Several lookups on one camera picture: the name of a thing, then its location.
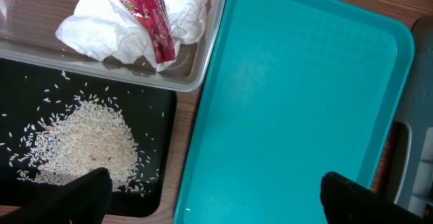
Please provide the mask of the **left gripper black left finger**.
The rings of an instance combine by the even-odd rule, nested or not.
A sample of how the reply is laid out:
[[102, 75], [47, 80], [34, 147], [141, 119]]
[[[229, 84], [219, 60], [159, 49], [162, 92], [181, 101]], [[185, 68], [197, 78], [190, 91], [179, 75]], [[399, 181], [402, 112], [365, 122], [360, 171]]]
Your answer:
[[101, 223], [109, 209], [112, 180], [98, 168], [53, 193], [1, 216], [2, 223]]

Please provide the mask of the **tissue with red wrapper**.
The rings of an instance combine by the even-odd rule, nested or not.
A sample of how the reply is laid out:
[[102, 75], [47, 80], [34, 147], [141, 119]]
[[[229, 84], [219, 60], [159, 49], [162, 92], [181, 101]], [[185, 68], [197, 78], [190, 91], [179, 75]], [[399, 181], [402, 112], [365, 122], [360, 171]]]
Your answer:
[[[164, 0], [175, 50], [197, 43], [206, 30], [208, 0]], [[55, 32], [82, 55], [99, 62], [112, 56], [123, 64], [144, 57], [156, 72], [172, 63], [157, 63], [148, 31], [120, 0], [79, 0], [74, 13]]]

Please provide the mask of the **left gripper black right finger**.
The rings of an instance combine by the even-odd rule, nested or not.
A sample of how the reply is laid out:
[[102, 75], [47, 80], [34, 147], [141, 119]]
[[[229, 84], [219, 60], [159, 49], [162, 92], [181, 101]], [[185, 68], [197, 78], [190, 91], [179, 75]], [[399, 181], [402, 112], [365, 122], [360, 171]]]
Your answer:
[[320, 201], [328, 224], [422, 224], [426, 221], [337, 172], [321, 179]]

